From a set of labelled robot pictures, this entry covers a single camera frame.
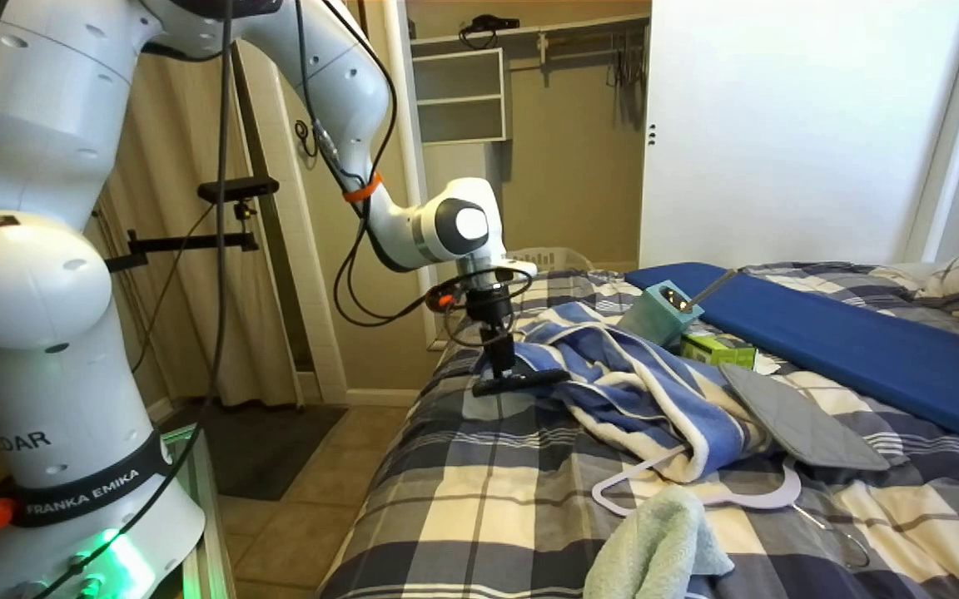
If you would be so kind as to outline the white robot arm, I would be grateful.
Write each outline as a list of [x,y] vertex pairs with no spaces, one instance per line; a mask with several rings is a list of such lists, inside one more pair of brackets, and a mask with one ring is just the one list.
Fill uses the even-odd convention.
[[99,256],[83,226],[112,168],[135,62],[253,44],[303,96],[315,150],[376,256],[457,262],[469,305],[507,327],[492,186],[423,206],[378,180],[388,73],[340,0],[0,0],[0,599],[149,599],[206,516],[175,481],[112,305],[112,276],[160,245]]

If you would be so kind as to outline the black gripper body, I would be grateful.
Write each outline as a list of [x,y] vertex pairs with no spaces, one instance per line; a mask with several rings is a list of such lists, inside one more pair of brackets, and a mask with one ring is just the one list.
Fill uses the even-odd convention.
[[465,315],[482,322],[487,328],[502,332],[514,322],[514,303],[507,285],[492,289],[469,289],[465,293]]

